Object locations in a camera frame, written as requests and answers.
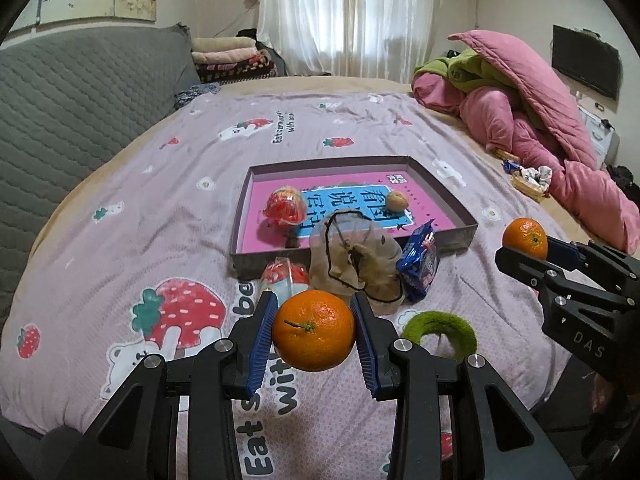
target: television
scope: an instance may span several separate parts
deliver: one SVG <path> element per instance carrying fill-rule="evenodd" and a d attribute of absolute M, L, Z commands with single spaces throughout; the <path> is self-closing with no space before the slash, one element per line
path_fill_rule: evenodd
<path fill-rule="evenodd" d="M 551 66 L 605 97 L 618 100 L 622 64 L 618 51 L 609 43 L 554 25 Z"/>

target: metal screw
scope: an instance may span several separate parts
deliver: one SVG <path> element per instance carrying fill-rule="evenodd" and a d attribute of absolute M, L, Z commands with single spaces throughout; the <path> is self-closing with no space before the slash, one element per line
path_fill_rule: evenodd
<path fill-rule="evenodd" d="M 401 352 L 408 352 L 413 346 L 414 344 L 408 339 L 396 339 L 394 341 L 394 348 Z"/>
<path fill-rule="evenodd" d="M 229 352 L 233 347 L 234 342 L 231 339 L 218 339 L 213 345 L 218 352 Z"/>
<path fill-rule="evenodd" d="M 486 359 L 480 354 L 471 354 L 466 358 L 466 362 L 473 368 L 482 368 L 486 364 Z"/>
<path fill-rule="evenodd" d="M 157 368 L 161 362 L 162 359 L 159 355 L 149 355 L 145 357 L 145 360 L 142 361 L 142 364 L 145 365 L 145 368 Z"/>

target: beige folded blanket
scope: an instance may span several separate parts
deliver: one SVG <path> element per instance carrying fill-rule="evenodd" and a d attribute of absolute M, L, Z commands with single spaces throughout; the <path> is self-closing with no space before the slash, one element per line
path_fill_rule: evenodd
<path fill-rule="evenodd" d="M 255 46 L 255 40 L 251 38 L 195 38 L 193 40 L 195 52 L 224 52 L 250 46 Z"/>
<path fill-rule="evenodd" d="M 224 52 L 192 52 L 193 62 L 195 64 L 217 64 L 217 63 L 237 63 L 251 59 L 258 55 L 258 49 L 254 46 L 249 48 L 235 48 L 233 50 L 225 50 Z"/>

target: white curtain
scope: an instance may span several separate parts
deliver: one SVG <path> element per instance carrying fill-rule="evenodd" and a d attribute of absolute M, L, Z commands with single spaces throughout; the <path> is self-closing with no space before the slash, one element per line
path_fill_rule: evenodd
<path fill-rule="evenodd" d="M 411 81 L 442 0 L 260 0 L 258 39 L 291 74 Z"/>

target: plastic wrapped toy egg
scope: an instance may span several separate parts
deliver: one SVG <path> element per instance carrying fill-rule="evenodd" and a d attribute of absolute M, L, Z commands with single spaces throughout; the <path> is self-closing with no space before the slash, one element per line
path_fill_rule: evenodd
<path fill-rule="evenodd" d="M 271 193 L 262 213 L 279 227 L 298 225 L 306 218 L 306 200 L 295 187 L 282 186 Z"/>
<path fill-rule="evenodd" d="M 401 213 L 409 207 L 409 200 L 401 191 L 390 191 L 385 198 L 385 206 L 393 213 Z"/>

